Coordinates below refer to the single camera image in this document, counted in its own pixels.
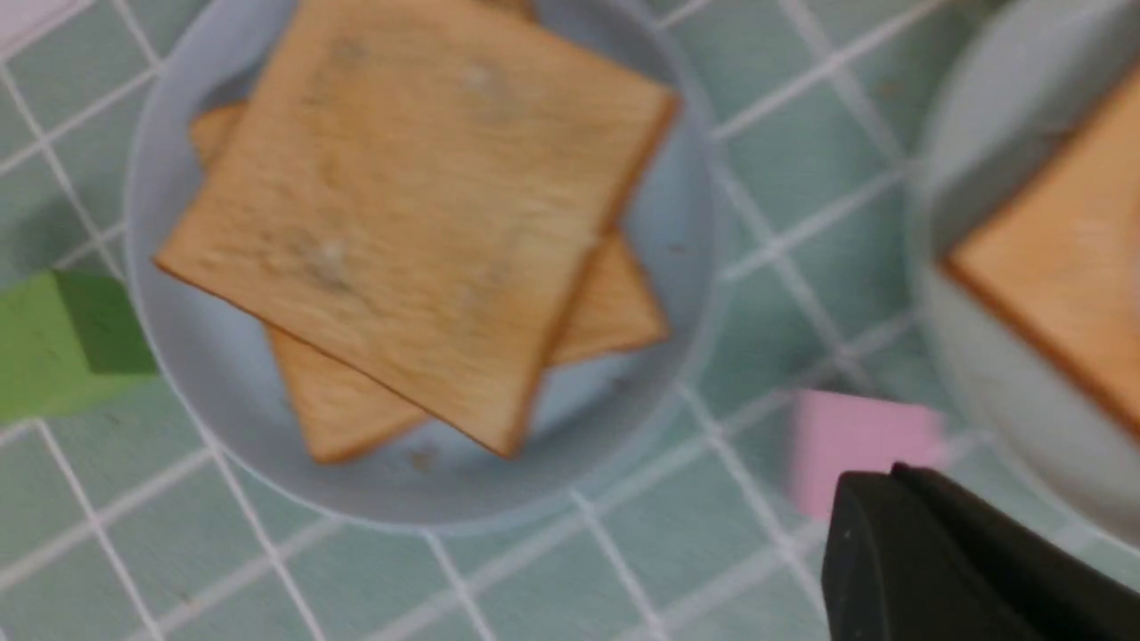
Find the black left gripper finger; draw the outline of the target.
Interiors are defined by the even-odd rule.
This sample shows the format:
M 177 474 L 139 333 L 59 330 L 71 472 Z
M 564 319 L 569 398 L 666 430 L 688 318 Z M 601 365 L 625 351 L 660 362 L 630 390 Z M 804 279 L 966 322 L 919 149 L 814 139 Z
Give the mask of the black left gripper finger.
M 844 472 L 821 573 L 834 640 L 1135 640 L 1135 591 L 928 466 Z

